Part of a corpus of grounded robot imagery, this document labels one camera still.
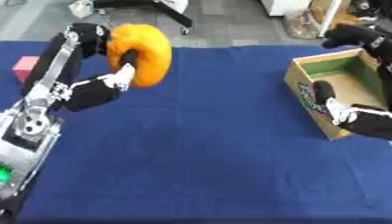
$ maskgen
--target floor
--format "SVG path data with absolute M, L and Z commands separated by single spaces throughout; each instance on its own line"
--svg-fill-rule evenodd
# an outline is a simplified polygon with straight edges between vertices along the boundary
M 185 12 L 195 29 L 187 36 L 179 25 L 153 9 L 107 10 L 106 15 L 78 19 L 67 8 L 72 0 L 27 0 L 0 7 L 0 40 L 48 40 L 72 22 L 106 26 L 123 23 L 156 25 L 174 46 L 221 47 L 253 45 L 318 45 L 320 40 L 291 38 L 282 19 L 269 17 L 260 0 L 190 0 Z

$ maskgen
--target printed graphic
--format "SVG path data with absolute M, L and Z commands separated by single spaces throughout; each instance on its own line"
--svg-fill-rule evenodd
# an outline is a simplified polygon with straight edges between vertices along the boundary
M 304 106 L 308 109 L 319 112 L 320 114 L 327 114 L 324 107 L 317 105 L 314 101 L 313 90 L 309 85 L 299 82 L 299 91 L 301 93 L 301 100 Z
M 339 132 L 339 134 L 336 136 L 336 138 L 348 137 L 349 135 L 351 135 L 351 132 L 346 129 L 343 129 Z

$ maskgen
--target chair wheel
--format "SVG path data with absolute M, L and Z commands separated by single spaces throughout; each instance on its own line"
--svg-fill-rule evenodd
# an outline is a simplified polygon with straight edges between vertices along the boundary
M 191 32 L 190 28 L 182 27 L 181 28 L 181 35 L 188 35 Z

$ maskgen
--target orange plush toy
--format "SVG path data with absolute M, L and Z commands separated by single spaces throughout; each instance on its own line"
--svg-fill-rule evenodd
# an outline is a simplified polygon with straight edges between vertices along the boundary
M 136 73 L 132 87 L 147 88 L 158 84 L 172 63 L 172 46 L 167 37 L 148 24 L 123 24 L 111 32 L 108 62 L 111 69 L 121 69 L 121 57 L 128 50 L 136 51 Z

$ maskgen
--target pink object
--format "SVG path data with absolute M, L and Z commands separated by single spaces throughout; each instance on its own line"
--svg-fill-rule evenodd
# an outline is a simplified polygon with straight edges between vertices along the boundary
M 37 56 L 23 56 L 12 68 L 12 71 L 21 82 L 25 82 L 37 61 L 39 61 Z

